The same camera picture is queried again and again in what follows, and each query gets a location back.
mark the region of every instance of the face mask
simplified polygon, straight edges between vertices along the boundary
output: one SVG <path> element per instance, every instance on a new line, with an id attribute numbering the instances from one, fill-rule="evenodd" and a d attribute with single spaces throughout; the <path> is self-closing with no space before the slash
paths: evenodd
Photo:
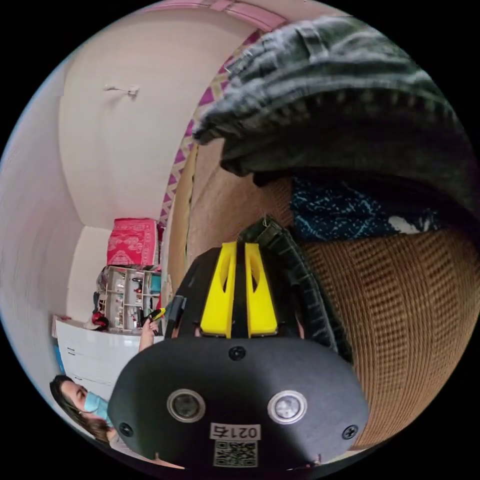
<path id="1" fill-rule="evenodd" d="M 84 407 L 85 412 L 97 415 L 98 417 L 104 419 L 109 427 L 113 427 L 113 424 L 107 414 L 108 406 L 108 402 L 101 396 L 95 395 L 91 391 L 86 394 Z"/>

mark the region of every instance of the screw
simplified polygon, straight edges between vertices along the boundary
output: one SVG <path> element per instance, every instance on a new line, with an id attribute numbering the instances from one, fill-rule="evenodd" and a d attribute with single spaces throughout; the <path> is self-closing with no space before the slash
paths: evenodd
<path id="1" fill-rule="evenodd" d="M 234 346 L 228 351 L 228 356 L 234 360 L 241 360 L 245 357 L 247 351 L 242 346 Z"/>
<path id="2" fill-rule="evenodd" d="M 132 430 L 132 427 L 128 425 L 128 423 L 121 423 L 118 429 L 125 437 L 132 437 L 134 435 L 134 431 Z"/>
<path id="3" fill-rule="evenodd" d="M 341 437 L 344 440 L 350 440 L 358 433 L 358 431 L 359 428 L 356 425 L 350 425 L 343 431 Z"/>

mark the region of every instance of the brown hair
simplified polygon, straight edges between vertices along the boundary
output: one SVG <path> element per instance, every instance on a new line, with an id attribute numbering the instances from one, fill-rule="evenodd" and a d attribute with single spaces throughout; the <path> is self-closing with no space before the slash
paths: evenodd
<path id="1" fill-rule="evenodd" d="M 93 435 L 99 442 L 108 444 L 107 432 L 109 431 L 109 426 L 107 422 L 101 418 L 85 418 L 72 401 L 62 393 L 62 384 L 64 382 L 73 382 L 73 380 L 66 375 L 57 375 L 50 382 L 50 392 L 53 399 L 77 425 Z"/>

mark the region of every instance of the dark green fabric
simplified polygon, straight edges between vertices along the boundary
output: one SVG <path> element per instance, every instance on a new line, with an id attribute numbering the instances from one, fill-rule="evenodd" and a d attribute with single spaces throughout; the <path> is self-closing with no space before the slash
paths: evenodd
<path id="1" fill-rule="evenodd" d="M 288 272 L 292 287 L 298 287 L 305 304 L 303 327 L 305 338 L 318 342 L 353 363 L 352 349 L 343 326 L 337 320 L 320 281 L 310 268 L 290 232 L 267 215 L 243 230 L 238 240 L 256 243 L 271 252 Z"/>
<path id="2" fill-rule="evenodd" d="M 425 183 L 480 219 L 480 172 L 452 106 L 382 33 L 324 16 L 264 35 L 194 128 L 238 176 L 323 168 Z"/>

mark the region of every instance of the yellow object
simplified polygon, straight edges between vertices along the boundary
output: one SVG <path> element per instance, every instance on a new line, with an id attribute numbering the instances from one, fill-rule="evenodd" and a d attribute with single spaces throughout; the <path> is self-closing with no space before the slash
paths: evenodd
<path id="1" fill-rule="evenodd" d="M 204 335 L 232 337 L 232 315 L 236 305 L 245 305 L 248 337 L 275 335 L 278 322 L 260 248 L 256 243 L 246 243 L 245 282 L 246 298 L 235 291 L 237 269 L 237 243 L 224 243 L 221 247 L 215 271 L 205 302 L 200 330 Z"/>
<path id="2" fill-rule="evenodd" d="M 224 243 L 211 279 L 200 322 L 203 334 L 231 338 L 236 266 L 237 243 Z"/>
<path id="3" fill-rule="evenodd" d="M 165 308 L 159 308 L 158 313 L 152 317 L 151 321 L 155 322 L 156 320 L 162 318 L 165 315 L 166 309 Z"/>
<path id="4" fill-rule="evenodd" d="M 277 318 L 257 243 L 245 244 L 245 271 L 248 336 L 274 335 L 277 333 Z"/>

